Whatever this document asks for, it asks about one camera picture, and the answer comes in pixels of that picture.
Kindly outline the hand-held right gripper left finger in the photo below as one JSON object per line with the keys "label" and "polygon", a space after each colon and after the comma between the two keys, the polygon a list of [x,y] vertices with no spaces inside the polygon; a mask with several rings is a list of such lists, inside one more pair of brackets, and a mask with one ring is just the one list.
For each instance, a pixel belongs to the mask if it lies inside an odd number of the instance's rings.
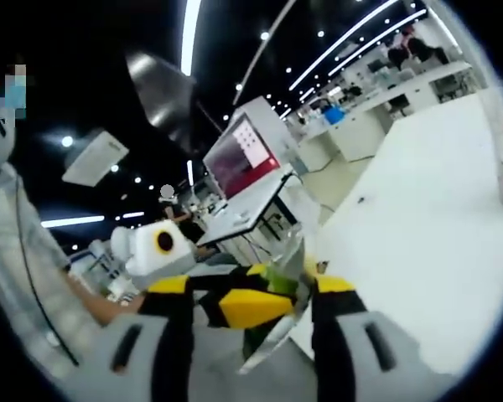
{"label": "hand-held right gripper left finger", "polygon": [[166,326],[155,342],[155,349],[141,360],[141,368],[132,366],[132,353],[141,335],[137,323],[127,330],[112,356],[111,370],[115,374],[139,373],[148,379],[153,398],[167,395],[171,401],[188,399],[189,371],[194,350],[192,287],[188,276],[171,276],[154,282],[136,295],[126,306],[90,293],[79,281],[70,281],[72,291],[86,310],[103,327],[121,317],[164,318]]}

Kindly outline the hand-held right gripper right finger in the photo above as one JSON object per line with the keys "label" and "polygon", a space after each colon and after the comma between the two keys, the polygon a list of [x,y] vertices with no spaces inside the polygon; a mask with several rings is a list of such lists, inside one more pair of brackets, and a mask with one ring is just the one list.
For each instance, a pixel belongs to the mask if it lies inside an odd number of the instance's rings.
{"label": "hand-held right gripper right finger", "polygon": [[319,401],[430,400],[417,341],[369,310],[348,281],[317,275],[311,316]]}

